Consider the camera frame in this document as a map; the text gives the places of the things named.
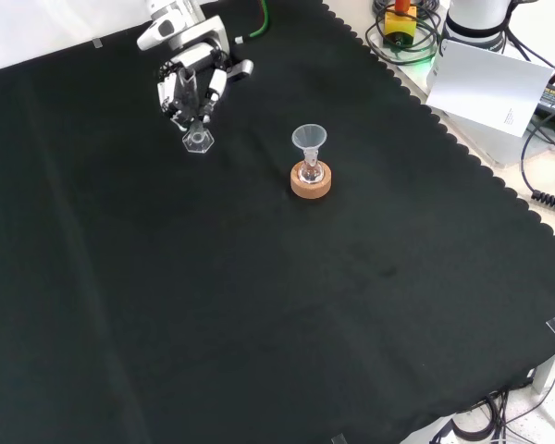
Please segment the small funnel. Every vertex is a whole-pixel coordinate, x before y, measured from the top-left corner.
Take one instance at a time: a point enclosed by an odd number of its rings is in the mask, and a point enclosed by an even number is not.
[[[292,142],[304,152],[304,162],[298,170],[298,177],[305,183],[323,180],[325,171],[318,162],[318,150],[327,140],[327,131],[314,123],[302,125],[292,133]]]

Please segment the white paper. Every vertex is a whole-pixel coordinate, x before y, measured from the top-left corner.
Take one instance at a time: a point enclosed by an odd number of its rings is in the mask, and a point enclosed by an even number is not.
[[[552,70],[445,40],[427,104],[522,137]]]

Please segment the black tablecloth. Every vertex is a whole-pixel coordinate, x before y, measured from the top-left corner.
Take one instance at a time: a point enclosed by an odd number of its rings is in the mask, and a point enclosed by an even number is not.
[[[270,6],[203,156],[143,27],[0,71],[0,443],[393,444],[555,352],[550,228],[319,2]]]

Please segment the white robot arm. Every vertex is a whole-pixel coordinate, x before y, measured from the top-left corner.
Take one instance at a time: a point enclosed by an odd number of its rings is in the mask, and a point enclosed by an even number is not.
[[[251,75],[253,62],[232,63],[222,19],[206,19],[197,0],[148,0],[148,7],[153,23],[138,46],[145,51],[168,42],[174,52],[158,72],[161,109],[181,131],[189,131],[183,139],[187,149],[205,153],[214,138],[203,124],[210,122],[227,83]],[[215,71],[200,101],[196,75],[208,68]]]

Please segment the table surface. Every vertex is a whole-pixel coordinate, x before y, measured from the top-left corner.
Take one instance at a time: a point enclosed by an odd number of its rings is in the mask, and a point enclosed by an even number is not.
[[[323,0],[336,16],[343,19],[351,26],[351,29],[364,40],[365,31],[374,24],[372,14],[372,0]],[[441,4],[448,7],[449,0],[442,0]],[[555,34],[550,42],[538,38],[537,30],[550,27],[555,30],[555,0],[544,0],[531,5],[519,7],[512,18],[512,30],[520,39],[532,47],[533,50],[543,55],[551,63],[555,64]],[[413,95],[419,97],[422,102],[426,101],[426,96],[415,85],[415,83],[397,67],[389,65],[395,75],[402,81],[403,86],[409,88]],[[471,154],[481,159],[483,165],[490,167],[494,174],[503,179],[506,187],[514,189],[518,196],[526,200],[530,209],[541,216],[543,223],[553,228],[555,233],[555,211],[549,210],[539,203],[531,202],[530,191],[524,185],[519,166],[499,168],[491,165],[486,158],[477,151],[477,147],[464,136],[460,128],[456,126],[445,114],[435,111],[440,116],[442,122],[448,127],[449,132],[454,134],[460,143],[469,147]],[[526,176],[531,183],[544,192],[555,194],[555,151],[549,150],[543,154],[526,162]]]

